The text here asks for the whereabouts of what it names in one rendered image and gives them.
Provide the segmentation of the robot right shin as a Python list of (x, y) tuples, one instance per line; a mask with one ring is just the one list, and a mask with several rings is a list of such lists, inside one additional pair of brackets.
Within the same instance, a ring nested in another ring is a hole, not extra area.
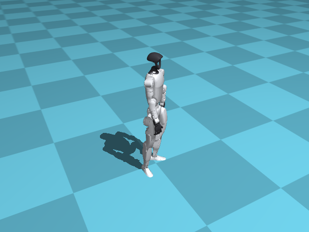
[(146, 167), (148, 168), (149, 165), (149, 161), (151, 159), (151, 155), (152, 155), (152, 148), (147, 149), (146, 148), (146, 143), (143, 143), (143, 149), (142, 149), (142, 156), (143, 156), (143, 167), (144, 169), (146, 169)]

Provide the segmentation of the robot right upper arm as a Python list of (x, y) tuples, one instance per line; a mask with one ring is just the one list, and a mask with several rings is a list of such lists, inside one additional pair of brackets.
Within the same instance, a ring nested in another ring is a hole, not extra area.
[(149, 104), (150, 101), (154, 101), (156, 104), (156, 99), (153, 98), (154, 95), (154, 79), (152, 77), (148, 77), (145, 81), (144, 81), (144, 86), (146, 89), (146, 95), (147, 95), (147, 102)]

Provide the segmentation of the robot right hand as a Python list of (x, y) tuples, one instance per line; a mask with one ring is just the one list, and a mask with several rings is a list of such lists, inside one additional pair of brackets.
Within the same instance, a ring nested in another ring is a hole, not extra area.
[(163, 128), (163, 126), (161, 126), (160, 122), (157, 123), (157, 124), (155, 124), (155, 121), (154, 121), (154, 120), (153, 120), (153, 123), (154, 123), (154, 125), (155, 125), (155, 128), (154, 128), (155, 134), (154, 134), (154, 135), (160, 134), (160, 133), (162, 132), (161, 128)]

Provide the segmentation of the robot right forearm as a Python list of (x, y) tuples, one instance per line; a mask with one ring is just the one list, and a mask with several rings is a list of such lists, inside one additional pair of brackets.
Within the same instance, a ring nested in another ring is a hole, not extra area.
[(151, 118), (155, 121), (155, 124), (159, 123), (158, 114), (157, 114), (157, 108), (155, 106), (154, 101), (149, 102), (149, 110), (151, 112)]

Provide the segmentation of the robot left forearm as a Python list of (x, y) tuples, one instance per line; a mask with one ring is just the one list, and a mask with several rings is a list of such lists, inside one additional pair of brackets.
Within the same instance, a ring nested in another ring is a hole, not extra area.
[(162, 99), (160, 100), (160, 106), (164, 106), (164, 102), (165, 102), (165, 100), (166, 100), (166, 92), (164, 92), (164, 93), (162, 93)]

